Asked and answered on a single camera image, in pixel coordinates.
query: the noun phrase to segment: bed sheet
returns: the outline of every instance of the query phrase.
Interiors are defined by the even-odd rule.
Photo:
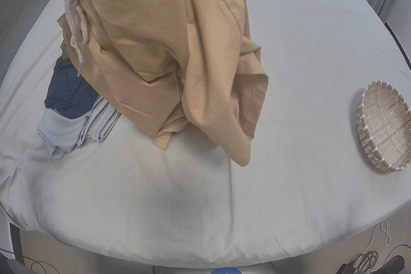
[[[0,89],[0,212],[22,229],[169,267],[244,266],[348,238],[403,207],[411,169],[383,173],[356,109],[382,79],[411,99],[411,72],[365,0],[247,0],[270,85],[241,168],[197,131],[167,151],[121,116],[102,143],[49,157],[36,126],[56,58],[50,0]]]

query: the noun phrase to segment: basket rim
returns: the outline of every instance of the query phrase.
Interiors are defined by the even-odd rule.
[[[411,165],[411,158],[408,160],[408,163],[403,164],[403,165],[398,165],[398,164],[393,164],[390,161],[388,161],[384,155],[381,153],[381,151],[378,149],[378,146],[375,144],[373,140],[373,136],[371,135],[368,127],[368,119],[364,114],[364,99],[367,96],[368,88],[371,87],[373,84],[377,85],[379,83],[380,85],[385,85],[386,88],[391,88],[391,93],[395,92],[397,94],[396,99],[398,102],[402,102],[402,104],[405,106],[407,109],[407,116],[411,120],[411,109],[408,106],[406,100],[404,97],[401,95],[401,93],[392,85],[390,85],[388,82],[383,81],[383,80],[374,80],[370,82],[363,90],[362,95],[360,97],[360,105],[358,107],[358,112],[359,112],[359,123],[362,131],[365,134],[365,138],[367,141],[367,144],[371,147],[373,156],[379,161],[379,163],[386,169],[395,169],[395,171],[401,171],[404,170],[404,168],[407,168],[409,165]]]

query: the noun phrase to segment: green clothing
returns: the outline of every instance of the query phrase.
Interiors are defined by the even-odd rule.
[[[66,45],[66,41],[63,40],[63,42],[61,43],[61,59],[63,61],[69,61],[70,60],[70,56],[69,53],[67,52],[67,45]]]

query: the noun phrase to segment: blue round object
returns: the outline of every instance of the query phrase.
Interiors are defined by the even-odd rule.
[[[241,272],[234,267],[216,268],[211,274],[241,274]]]

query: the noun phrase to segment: bamboo basket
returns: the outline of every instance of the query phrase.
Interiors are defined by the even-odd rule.
[[[393,86],[375,80],[365,87],[357,110],[362,148],[382,171],[401,171],[411,164],[411,109]]]

